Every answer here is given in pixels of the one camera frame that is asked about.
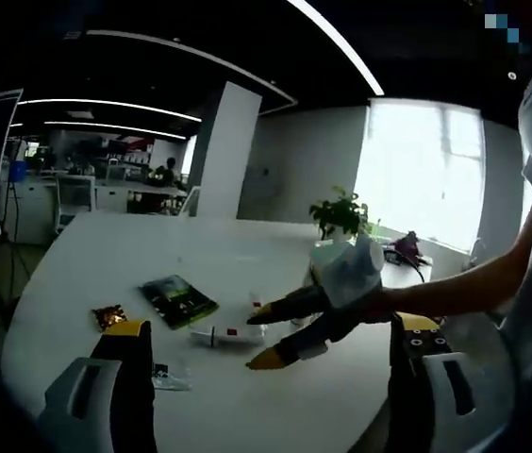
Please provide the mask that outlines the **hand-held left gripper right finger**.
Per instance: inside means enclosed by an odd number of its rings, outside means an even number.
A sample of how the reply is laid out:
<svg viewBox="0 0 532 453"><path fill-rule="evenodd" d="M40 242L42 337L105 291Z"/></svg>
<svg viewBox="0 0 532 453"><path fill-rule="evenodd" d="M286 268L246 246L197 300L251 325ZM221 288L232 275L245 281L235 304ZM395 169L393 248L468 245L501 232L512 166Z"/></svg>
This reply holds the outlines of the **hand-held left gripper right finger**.
<svg viewBox="0 0 532 453"><path fill-rule="evenodd" d="M391 321L389 452L479 452L507 424L516 378L486 313Z"/></svg>

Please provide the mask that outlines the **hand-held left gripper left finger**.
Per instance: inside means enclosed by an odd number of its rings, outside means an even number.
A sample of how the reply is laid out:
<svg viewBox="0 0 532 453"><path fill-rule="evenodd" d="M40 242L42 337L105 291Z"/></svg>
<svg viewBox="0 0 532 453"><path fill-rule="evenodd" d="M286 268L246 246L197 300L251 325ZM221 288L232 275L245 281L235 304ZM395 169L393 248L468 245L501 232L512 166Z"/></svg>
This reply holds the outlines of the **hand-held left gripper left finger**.
<svg viewBox="0 0 532 453"><path fill-rule="evenodd" d="M108 327L48 387L39 429L57 452L155 452L151 323Z"/></svg>

